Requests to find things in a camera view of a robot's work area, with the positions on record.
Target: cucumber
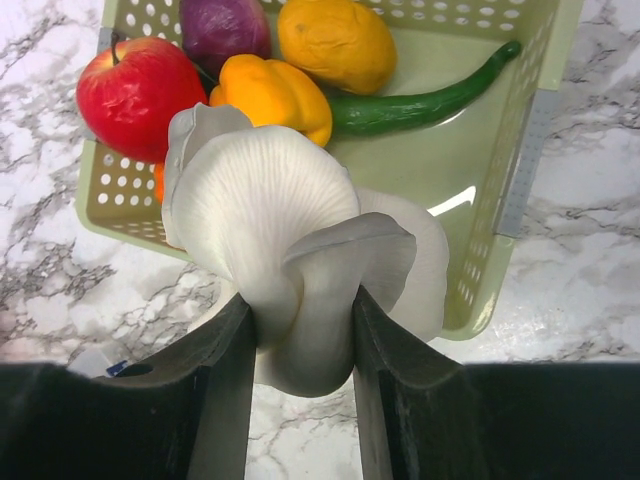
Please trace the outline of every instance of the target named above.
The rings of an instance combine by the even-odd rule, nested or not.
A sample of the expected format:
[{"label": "cucumber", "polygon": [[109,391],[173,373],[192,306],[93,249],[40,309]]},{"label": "cucumber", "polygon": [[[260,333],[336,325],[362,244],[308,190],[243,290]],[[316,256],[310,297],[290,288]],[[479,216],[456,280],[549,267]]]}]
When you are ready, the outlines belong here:
[{"label": "cucumber", "polygon": [[469,77],[434,92],[389,97],[330,97],[333,132],[335,135],[374,136],[441,123],[486,92],[521,50],[519,42],[508,42]]}]

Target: red apple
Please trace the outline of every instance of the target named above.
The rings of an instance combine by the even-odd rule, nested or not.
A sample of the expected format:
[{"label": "red apple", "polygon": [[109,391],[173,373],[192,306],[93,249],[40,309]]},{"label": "red apple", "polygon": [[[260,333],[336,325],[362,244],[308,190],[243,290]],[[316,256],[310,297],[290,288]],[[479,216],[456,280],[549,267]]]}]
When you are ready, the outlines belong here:
[{"label": "red apple", "polygon": [[207,104],[185,53],[158,37],[117,43],[94,58],[76,88],[80,114],[108,147],[133,160],[163,163],[173,116]]}]

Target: white marble surface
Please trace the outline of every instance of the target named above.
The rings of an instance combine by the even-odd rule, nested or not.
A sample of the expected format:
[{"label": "white marble surface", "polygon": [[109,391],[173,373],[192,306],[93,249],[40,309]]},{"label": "white marble surface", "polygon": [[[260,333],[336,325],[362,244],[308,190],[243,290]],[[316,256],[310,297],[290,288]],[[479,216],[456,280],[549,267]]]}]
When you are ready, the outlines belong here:
[{"label": "white marble surface", "polygon": [[[184,334],[214,278],[84,230],[73,199],[77,75],[102,0],[0,6],[0,358],[67,362],[116,339],[141,358]],[[640,360],[640,20],[587,0],[524,238],[491,326],[434,345],[459,361]],[[151,272],[145,265],[154,265]],[[257,387],[249,479],[361,478],[353,388]]]}]

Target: white mushroom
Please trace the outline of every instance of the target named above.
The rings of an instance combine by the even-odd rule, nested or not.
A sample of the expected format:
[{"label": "white mushroom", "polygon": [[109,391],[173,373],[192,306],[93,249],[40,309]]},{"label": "white mushroom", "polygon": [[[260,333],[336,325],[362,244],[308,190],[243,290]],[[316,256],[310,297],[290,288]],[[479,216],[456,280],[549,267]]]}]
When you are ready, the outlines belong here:
[{"label": "white mushroom", "polygon": [[449,255],[426,210],[356,190],[303,135],[251,128],[232,107],[179,113],[169,146],[167,241],[221,278],[194,328],[239,293],[256,321],[257,382],[306,397],[339,388],[353,369],[360,285],[422,340],[440,331]]}]

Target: green plastic basket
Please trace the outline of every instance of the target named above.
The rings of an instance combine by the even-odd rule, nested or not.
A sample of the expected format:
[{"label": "green plastic basket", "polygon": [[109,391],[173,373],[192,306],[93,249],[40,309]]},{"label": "green plastic basket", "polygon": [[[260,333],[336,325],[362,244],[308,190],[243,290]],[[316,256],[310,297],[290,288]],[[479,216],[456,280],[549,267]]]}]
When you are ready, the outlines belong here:
[{"label": "green plastic basket", "polygon": [[[284,0],[262,1],[273,26]],[[490,91],[445,124],[329,146],[357,185],[404,196],[438,215],[451,250],[442,336],[468,339],[491,319],[582,1],[363,3],[391,26],[398,48],[398,69],[384,94],[437,89],[470,74],[503,42],[518,39],[524,45]],[[98,51],[108,48],[112,30],[127,37],[156,35],[179,45],[178,4],[106,0]],[[152,167],[85,141],[77,195],[83,225],[189,260],[165,243],[153,186]]]}]

